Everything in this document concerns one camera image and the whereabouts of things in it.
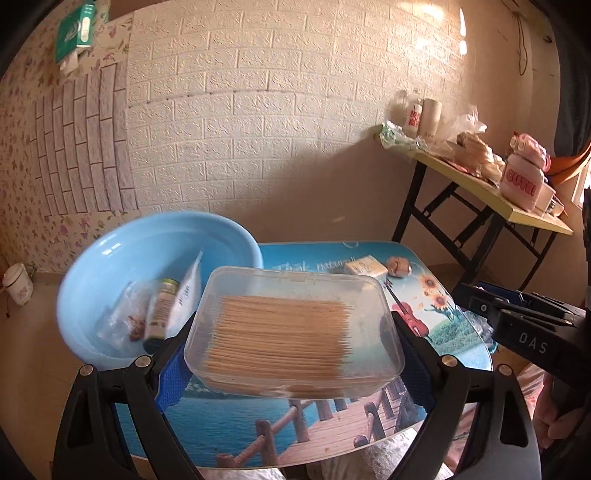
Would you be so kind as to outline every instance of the table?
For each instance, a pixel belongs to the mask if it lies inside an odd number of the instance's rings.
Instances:
[[[414,169],[410,188],[408,189],[406,201],[402,207],[402,213],[400,214],[396,230],[392,236],[392,241],[400,242],[402,240],[410,217],[415,217],[463,267],[464,273],[459,281],[460,283],[471,283],[475,279],[478,271],[484,264],[486,257],[491,252],[496,240],[499,238],[503,228],[507,228],[507,230],[509,230],[510,233],[512,233],[513,236],[516,237],[516,239],[519,240],[536,259],[534,266],[520,285],[519,290],[523,290],[533,278],[535,272],[538,270],[544,257],[548,253],[548,250],[550,250],[557,234],[573,234],[573,231],[568,225],[559,218],[551,216],[548,213],[538,215],[536,213],[526,212],[506,200],[496,187],[459,171],[443,160],[439,160],[421,150],[409,151],[407,155],[415,159],[417,164]],[[452,182],[439,195],[437,195],[431,203],[429,203],[423,210],[420,210],[415,203],[427,167],[439,172]],[[485,207],[480,210],[472,205],[468,200],[457,193],[456,190],[458,187],[464,188],[483,201]],[[450,239],[445,233],[443,233],[430,219],[430,216],[435,209],[437,209],[450,196],[456,198],[476,213],[476,218],[474,218],[474,220],[471,221],[471,223],[469,223],[454,240]],[[468,258],[468,256],[462,252],[464,243],[472,237],[472,235],[474,235],[489,218],[491,221],[480,241],[480,245],[472,258]],[[519,234],[515,230],[515,225],[533,227],[534,230],[531,239],[528,240]],[[538,251],[535,248],[535,244],[540,230],[549,231],[550,235],[548,240],[546,240],[545,245],[542,247],[542,250]]]
[[[342,272],[346,261],[370,254],[382,263],[391,256],[408,258],[412,276],[390,278],[391,288],[427,326],[438,353],[452,353],[468,367],[492,369],[480,337],[407,247],[393,242],[328,242],[268,244],[261,245],[261,251],[265,268],[289,271]],[[389,293],[387,300],[391,309],[397,307]],[[379,419],[371,431],[367,411],[376,412]],[[118,413],[129,451],[145,456],[127,406],[119,405]],[[390,437],[425,417],[400,379],[366,398],[288,401],[213,392],[193,377],[181,401],[165,414],[196,466],[232,469],[331,458]]]

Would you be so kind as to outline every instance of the screw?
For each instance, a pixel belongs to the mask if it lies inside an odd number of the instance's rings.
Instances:
[[[140,368],[147,367],[152,359],[148,355],[142,355],[135,359],[135,366]]]
[[[506,377],[510,377],[511,375],[513,375],[513,369],[509,365],[506,365],[506,364],[500,364],[497,367],[497,370],[499,371],[499,373],[501,375],[505,375]]]
[[[448,367],[455,367],[457,365],[457,358],[453,355],[443,355],[441,361],[443,365],[447,365]]]
[[[82,365],[80,367],[80,375],[82,375],[83,377],[87,377],[92,373],[93,370],[94,368],[91,364]]]

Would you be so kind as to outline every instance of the white pouch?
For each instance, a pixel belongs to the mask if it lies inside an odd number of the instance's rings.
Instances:
[[[203,252],[187,270],[181,286],[178,289],[177,297],[173,307],[170,309],[168,325],[166,326],[166,338],[173,337],[181,331],[189,317],[197,310],[201,300],[201,257]]]

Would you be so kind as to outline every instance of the soap box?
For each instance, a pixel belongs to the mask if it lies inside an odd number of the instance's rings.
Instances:
[[[94,4],[86,4],[65,17],[57,32],[56,63],[78,48],[92,45],[92,19],[95,16]]]
[[[377,281],[382,282],[386,280],[388,269],[378,262],[374,257],[368,255],[367,257],[359,258],[345,264],[345,273],[353,275],[367,275],[373,277]]]

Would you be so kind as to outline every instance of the transparent plastic box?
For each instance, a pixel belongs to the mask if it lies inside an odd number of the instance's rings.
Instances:
[[[349,353],[339,367],[338,378],[302,380],[290,378],[288,371],[280,373],[277,378],[261,378],[256,372],[237,375],[210,371],[206,362],[208,348],[225,296],[330,300],[346,304],[349,307]],[[241,325],[248,323],[249,320],[243,320]],[[286,331],[285,336],[291,340],[297,338],[297,334],[290,331]],[[265,339],[264,334],[261,340],[271,341]],[[213,390],[275,398],[366,397],[399,376],[404,369],[398,333],[384,291],[374,278],[244,267],[219,267],[212,272],[187,338],[184,358],[189,369]]]

